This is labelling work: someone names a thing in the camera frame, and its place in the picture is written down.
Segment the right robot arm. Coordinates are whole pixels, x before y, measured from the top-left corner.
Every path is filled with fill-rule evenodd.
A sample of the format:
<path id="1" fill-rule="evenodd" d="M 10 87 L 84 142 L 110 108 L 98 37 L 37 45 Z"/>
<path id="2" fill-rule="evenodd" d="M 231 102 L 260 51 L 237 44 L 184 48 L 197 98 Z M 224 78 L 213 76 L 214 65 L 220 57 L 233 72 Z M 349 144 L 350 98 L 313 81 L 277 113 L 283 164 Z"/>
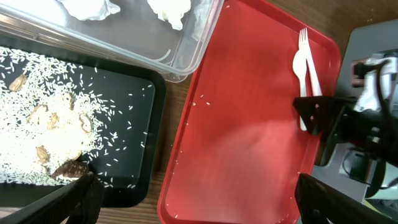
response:
<path id="1" fill-rule="evenodd" d="M 320 135 L 321 164 L 312 176 L 349 197 L 397 198 L 397 118 L 355 111 L 349 99 L 314 96 L 294 99 L 307 131 Z"/>

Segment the rice and food scraps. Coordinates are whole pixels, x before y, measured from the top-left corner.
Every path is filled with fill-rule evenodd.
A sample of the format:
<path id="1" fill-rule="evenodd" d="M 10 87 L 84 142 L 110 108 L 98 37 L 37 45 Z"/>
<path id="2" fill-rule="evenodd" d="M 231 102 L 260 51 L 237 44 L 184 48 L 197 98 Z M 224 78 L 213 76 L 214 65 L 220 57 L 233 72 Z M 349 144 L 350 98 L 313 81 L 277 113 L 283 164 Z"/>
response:
<path id="1" fill-rule="evenodd" d="M 77 90 L 70 72 L 83 66 L 54 57 L 1 48 L 1 182 L 67 185 L 90 171 L 104 143 L 114 105 Z"/>

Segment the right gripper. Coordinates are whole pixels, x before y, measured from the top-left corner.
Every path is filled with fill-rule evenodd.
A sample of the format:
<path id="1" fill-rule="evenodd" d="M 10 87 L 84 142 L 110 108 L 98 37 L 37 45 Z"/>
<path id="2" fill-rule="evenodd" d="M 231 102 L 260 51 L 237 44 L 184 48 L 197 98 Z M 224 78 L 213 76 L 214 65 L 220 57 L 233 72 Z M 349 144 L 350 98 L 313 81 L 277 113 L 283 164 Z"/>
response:
<path id="1" fill-rule="evenodd" d="M 382 112 L 353 109 L 354 99 L 334 96 L 300 97 L 293 106 L 311 135 L 322 132 L 322 164 L 337 144 L 349 143 L 371 159 L 397 165 L 397 117 Z"/>

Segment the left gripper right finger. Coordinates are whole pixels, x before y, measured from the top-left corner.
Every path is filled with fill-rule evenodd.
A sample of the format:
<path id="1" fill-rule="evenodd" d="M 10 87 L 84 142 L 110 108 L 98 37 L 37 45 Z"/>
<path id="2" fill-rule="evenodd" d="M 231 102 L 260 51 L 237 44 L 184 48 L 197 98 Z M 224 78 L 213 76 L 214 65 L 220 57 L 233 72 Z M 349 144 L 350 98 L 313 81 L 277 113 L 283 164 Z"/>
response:
<path id="1" fill-rule="evenodd" d="M 395 224 L 311 175 L 301 173 L 295 200 L 303 224 Z"/>

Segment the white napkin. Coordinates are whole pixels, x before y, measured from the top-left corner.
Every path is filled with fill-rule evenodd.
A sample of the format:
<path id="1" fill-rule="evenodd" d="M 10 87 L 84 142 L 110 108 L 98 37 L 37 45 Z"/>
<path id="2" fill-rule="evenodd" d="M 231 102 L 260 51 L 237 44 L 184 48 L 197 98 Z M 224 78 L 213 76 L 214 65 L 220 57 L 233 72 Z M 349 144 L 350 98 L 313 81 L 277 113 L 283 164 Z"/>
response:
<path id="1" fill-rule="evenodd" d="M 158 19 L 167 21 L 172 29 L 182 30 L 182 18 L 191 9 L 191 0 L 148 0 Z"/>
<path id="2" fill-rule="evenodd" d="M 109 15 L 117 14 L 121 8 L 110 0 L 58 0 L 69 15 L 80 21 L 102 21 Z"/>

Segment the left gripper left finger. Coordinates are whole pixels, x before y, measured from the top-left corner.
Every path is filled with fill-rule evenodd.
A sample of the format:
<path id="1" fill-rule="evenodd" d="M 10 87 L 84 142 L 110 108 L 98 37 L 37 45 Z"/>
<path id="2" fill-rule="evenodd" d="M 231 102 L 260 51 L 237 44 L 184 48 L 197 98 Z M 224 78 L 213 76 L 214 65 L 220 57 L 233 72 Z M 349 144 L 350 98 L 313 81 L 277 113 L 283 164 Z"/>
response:
<path id="1" fill-rule="evenodd" d="M 2 218 L 1 224 L 96 223 L 103 200 L 103 184 L 94 174 L 85 174 Z"/>

